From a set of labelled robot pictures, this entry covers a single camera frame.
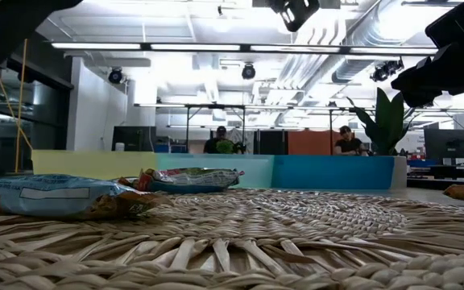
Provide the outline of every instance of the man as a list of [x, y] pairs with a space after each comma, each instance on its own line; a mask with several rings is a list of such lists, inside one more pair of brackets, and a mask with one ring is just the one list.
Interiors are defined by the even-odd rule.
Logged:
[[357, 138], [353, 138], [352, 130], [348, 126], [339, 128], [339, 134], [341, 134], [342, 139], [338, 140], [334, 146], [335, 155], [367, 155], [363, 142]]
[[234, 143], [226, 138], [226, 128], [219, 126], [216, 130], [216, 138], [205, 142], [204, 153], [209, 154], [234, 154]]

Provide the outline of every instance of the plant leaf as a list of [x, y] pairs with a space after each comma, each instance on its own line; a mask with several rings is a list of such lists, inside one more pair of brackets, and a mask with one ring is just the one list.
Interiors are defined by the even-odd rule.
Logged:
[[391, 144], [394, 140], [400, 140], [402, 138], [402, 128], [404, 127], [404, 97], [402, 93], [396, 94], [391, 100], [391, 116], [388, 121], [388, 125], [384, 128], [388, 129], [387, 141], [391, 149]]
[[354, 107], [354, 112], [358, 116], [359, 121], [363, 122], [367, 126], [370, 126], [371, 124], [376, 126], [374, 120], [370, 117], [370, 115], [365, 110], [358, 108], [358, 107]]
[[404, 113], [404, 120], [407, 119], [407, 118], [409, 118], [409, 117], [411, 117], [413, 113], [415, 113], [415, 108], [409, 108], [409, 109], [407, 109], [407, 110], [405, 111], [405, 113]]
[[377, 103], [375, 106], [375, 123], [380, 127], [387, 127], [392, 117], [392, 103], [386, 93], [377, 88]]
[[346, 99], [348, 100], [348, 102], [350, 102], [350, 104], [352, 104], [352, 106], [354, 106], [354, 107], [355, 107], [354, 101], [352, 101], [352, 99], [351, 99], [351, 98], [349, 98], [349, 97], [346, 97]]
[[405, 137], [405, 135], [408, 133], [409, 127], [411, 126], [411, 122], [412, 122], [412, 120], [414, 120], [414, 118], [416, 118], [416, 116], [414, 116], [411, 120], [409, 120], [409, 123], [408, 123], [406, 126], [404, 126], [404, 127], [402, 128], [402, 132], [401, 132], [401, 134], [400, 134], [400, 137], [399, 137], [398, 139], [392, 140], [392, 141], [390, 142], [390, 147], [391, 147], [391, 148], [395, 148], [396, 144], [397, 144], [403, 137]]

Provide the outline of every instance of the ceiling duct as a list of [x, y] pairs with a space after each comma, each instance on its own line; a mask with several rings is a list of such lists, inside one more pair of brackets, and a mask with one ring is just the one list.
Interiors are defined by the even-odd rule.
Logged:
[[[338, 45], [346, 35], [345, 20], [339, 9], [320, 9], [298, 32], [295, 44]], [[288, 56], [275, 87], [301, 89], [311, 79], [327, 56]]]
[[[422, 31], [434, 19], [445, 13], [444, 7], [403, 6], [403, 0], [380, 0], [353, 25], [342, 45], [348, 46], [398, 46]], [[312, 85], [324, 77], [338, 84], [351, 81], [367, 68], [373, 59], [358, 56], [330, 56], [320, 67], [322, 73], [308, 83]]]

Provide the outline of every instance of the fluorescent light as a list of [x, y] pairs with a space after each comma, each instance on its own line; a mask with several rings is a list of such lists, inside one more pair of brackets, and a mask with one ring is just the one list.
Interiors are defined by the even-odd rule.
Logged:
[[156, 108], [184, 108], [184, 104], [135, 104], [141, 107], [156, 107]]
[[238, 52], [240, 46], [237, 44], [186, 44], [186, 43], [162, 43], [152, 44], [153, 51], [217, 51]]
[[296, 106], [296, 107], [293, 107], [293, 109], [295, 110], [326, 110], [326, 111], [330, 111], [330, 110], [339, 110], [339, 108], [332, 108], [332, 107], [314, 107], [314, 106]]
[[295, 52], [295, 53], [339, 53], [338, 47], [307, 46], [307, 45], [252, 45], [253, 52]]
[[257, 109], [257, 110], [287, 110], [288, 106], [245, 106], [245, 109]]
[[241, 61], [241, 60], [228, 60], [228, 59], [220, 59], [219, 60], [219, 65], [223, 65], [223, 66], [241, 66], [244, 62]]
[[[374, 60], [374, 56], [360, 56], [360, 55], [355, 55], [355, 56], [345, 56], [347, 60]], [[398, 61], [400, 60], [399, 56], [377, 56], [377, 61], [389, 61], [389, 60], [394, 60]]]
[[442, 112], [442, 109], [415, 109], [415, 112]]
[[358, 55], [398, 55], [398, 56], [434, 56], [437, 48], [414, 47], [353, 47], [350, 53]]
[[81, 50], [140, 50], [139, 43], [52, 43], [58, 49]]
[[[185, 129], [186, 125], [167, 125], [167, 128], [179, 128]], [[219, 126], [207, 126], [207, 125], [189, 125], [190, 129], [217, 129]], [[242, 126], [224, 126], [227, 129], [242, 129]]]

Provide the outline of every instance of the potted plant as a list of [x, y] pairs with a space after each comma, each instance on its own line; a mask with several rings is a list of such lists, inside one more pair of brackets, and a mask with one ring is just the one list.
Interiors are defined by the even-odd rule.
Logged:
[[411, 121], [404, 125], [404, 120], [412, 115], [413, 108], [404, 111], [402, 93], [396, 94], [390, 101], [387, 94], [377, 88], [377, 103], [375, 105], [375, 120], [363, 109], [355, 106], [348, 98], [352, 110], [364, 124], [365, 133], [377, 146], [376, 155], [396, 155], [396, 144], [406, 135]]

